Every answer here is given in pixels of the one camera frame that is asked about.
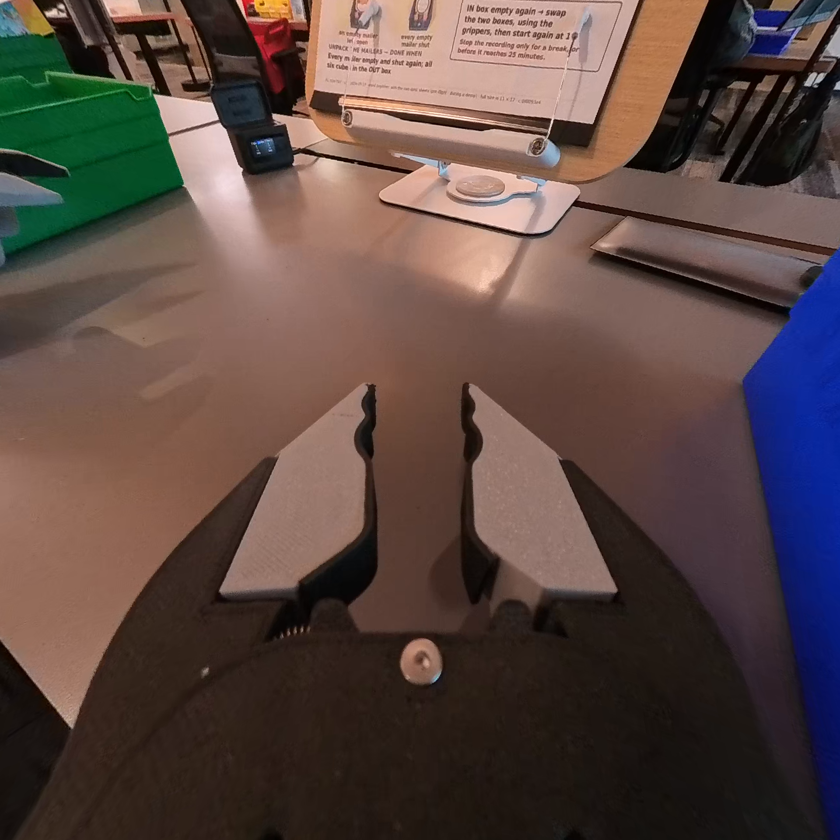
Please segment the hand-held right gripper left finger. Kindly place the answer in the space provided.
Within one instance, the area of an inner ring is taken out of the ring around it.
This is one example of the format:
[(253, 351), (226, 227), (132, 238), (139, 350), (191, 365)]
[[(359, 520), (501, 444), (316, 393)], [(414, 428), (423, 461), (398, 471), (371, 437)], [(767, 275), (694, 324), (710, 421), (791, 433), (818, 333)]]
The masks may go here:
[(219, 595), (351, 604), (377, 571), (375, 386), (358, 385), (274, 458)]

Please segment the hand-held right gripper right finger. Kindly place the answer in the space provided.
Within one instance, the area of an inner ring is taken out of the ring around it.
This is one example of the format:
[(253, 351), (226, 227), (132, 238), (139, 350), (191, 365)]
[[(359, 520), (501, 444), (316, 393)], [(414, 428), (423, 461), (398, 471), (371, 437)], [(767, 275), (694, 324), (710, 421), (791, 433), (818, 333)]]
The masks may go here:
[(461, 573), (470, 603), (532, 621), (557, 602), (608, 604), (618, 588), (563, 459), (476, 384), (461, 392), (465, 436)]

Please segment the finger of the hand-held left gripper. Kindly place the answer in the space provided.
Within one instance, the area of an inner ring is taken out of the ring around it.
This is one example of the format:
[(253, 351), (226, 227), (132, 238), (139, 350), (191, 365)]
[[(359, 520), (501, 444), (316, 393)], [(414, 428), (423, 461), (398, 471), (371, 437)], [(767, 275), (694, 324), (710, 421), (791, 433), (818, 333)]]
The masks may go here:
[(47, 207), (60, 205), (63, 197), (24, 178), (1, 174), (1, 238), (18, 234), (17, 210), (20, 207)]
[(1, 150), (1, 173), (24, 179), (69, 177), (65, 166), (18, 150)]

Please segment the green plastic bin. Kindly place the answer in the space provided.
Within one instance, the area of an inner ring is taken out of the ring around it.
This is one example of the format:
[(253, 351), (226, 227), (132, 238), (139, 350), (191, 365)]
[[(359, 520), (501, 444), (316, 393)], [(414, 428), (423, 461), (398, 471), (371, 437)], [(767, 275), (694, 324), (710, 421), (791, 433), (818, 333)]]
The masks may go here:
[(68, 170), (35, 177), (63, 202), (21, 207), (15, 254), (75, 228), (183, 187), (151, 89), (139, 83), (48, 71), (45, 81), (1, 81), (1, 141)]
[(42, 83), (46, 73), (73, 73), (56, 35), (1, 38), (1, 78), (22, 77)]

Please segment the blue plastic bin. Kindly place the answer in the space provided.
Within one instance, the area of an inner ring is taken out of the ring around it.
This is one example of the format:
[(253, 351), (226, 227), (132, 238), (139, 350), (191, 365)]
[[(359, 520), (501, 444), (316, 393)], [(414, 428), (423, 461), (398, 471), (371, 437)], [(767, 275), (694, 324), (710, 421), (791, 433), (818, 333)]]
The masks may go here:
[(839, 838), (839, 254), (742, 381), (810, 733)]

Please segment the black electronic device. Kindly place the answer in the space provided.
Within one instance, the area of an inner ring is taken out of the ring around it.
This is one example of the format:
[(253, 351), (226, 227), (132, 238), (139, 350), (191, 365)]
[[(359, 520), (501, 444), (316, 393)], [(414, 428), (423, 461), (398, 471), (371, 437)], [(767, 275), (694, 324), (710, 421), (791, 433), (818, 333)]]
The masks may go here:
[(218, 121), (245, 173), (258, 175), (293, 166), (295, 152), (288, 129), (274, 121), (261, 82), (215, 82), (210, 95)]

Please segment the red bag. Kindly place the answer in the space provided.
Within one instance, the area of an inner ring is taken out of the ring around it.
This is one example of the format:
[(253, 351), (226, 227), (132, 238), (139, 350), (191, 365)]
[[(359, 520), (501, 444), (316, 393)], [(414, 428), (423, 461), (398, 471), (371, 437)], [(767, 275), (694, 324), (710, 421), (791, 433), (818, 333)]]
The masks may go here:
[(248, 18), (246, 24), (265, 66), (268, 93), (303, 98), (306, 74), (291, 22), (285, 18)]

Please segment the grey laptop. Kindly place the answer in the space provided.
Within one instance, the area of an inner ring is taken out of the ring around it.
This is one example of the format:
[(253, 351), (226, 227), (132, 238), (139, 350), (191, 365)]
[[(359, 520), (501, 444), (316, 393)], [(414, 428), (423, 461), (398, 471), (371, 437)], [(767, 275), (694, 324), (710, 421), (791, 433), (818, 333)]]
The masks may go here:
[(819, 264), (736, 239), (637, 217), (623, 218), (599, 237), (591, 250), (600, 257), (693, 287), (784, 312), (809, 290), (800, 288), (802, 272), (809, 265)]

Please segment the printed instruction sheet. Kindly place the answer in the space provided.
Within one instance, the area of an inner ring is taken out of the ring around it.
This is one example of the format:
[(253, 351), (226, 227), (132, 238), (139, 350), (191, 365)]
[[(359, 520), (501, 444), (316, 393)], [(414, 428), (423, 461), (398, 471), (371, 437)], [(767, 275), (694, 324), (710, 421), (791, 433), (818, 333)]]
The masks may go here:
[(313, 90), (594, 126), (642, 2), (321, 2)]

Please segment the black backpack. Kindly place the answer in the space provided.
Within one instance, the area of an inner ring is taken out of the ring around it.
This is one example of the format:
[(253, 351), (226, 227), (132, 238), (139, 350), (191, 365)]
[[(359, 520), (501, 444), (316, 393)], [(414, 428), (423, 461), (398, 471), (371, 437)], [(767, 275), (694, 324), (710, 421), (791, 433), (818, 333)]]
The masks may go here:
[(812, 161), (827, 107), (828, 100), (803, 97), (767, 130), (737, 183), (781, 186), (801, 175)]

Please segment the wooden office desk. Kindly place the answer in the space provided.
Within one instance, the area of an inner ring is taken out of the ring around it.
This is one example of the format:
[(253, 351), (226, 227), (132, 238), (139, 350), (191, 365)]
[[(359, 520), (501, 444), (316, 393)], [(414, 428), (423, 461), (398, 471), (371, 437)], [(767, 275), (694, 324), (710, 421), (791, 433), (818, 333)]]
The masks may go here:
[(781, 114), (795, 101), (795, 96), (804, 87), (812, 75), (832, 70), (838, 64), (838, 58), (828, 52), (820, 53), (816, 58), (794, 58), (789, 56), (748, 56), (728, 71), (738, 81), (747, 81), (751, 90), (767, 77), (774, 78), (769, 93), (766, 94), (759, 110), (754, 114), (738, 145), (730, 154), (718, 180), (721, 183), (743, 184), (744, 172), (748, 166), (748, 153), (753, 151), (763, 133), (781, 120)]

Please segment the small blue storage tray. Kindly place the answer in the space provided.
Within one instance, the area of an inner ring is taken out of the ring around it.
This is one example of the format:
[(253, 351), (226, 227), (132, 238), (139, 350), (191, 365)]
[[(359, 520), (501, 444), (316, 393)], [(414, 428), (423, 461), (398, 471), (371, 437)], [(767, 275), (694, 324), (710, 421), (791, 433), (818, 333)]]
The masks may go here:
[(801, 27), (788, 22), (793, 9), (755, 8), (757, 32), (748, 56), (780, 56), (790, 46)]

